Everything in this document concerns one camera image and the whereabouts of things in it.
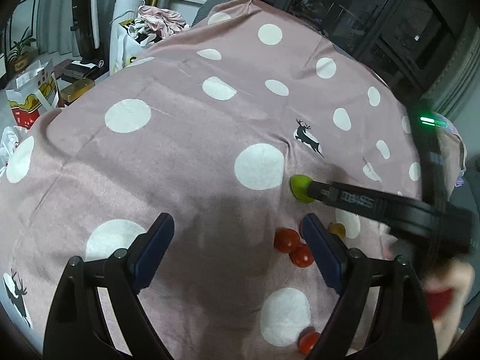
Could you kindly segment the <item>right hand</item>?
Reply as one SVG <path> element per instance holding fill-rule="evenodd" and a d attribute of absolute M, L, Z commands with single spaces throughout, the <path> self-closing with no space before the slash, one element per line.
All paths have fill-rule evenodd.
<path fill-rule="evenodd" d="M 459 327 L 465 299 L 474 279 L 470 264 L 451 260 L 431 274 L 424 284 L 409 278 L 394 260 L 390 246 L 383 249 L 384 257 L 394 265 L 392 284 L 381 288 L 379 305 L 375 310 L 374 328 L 396 325 L 408 306 L 429 315 L 433 328 L 440 336 L 453 336 Z"/>

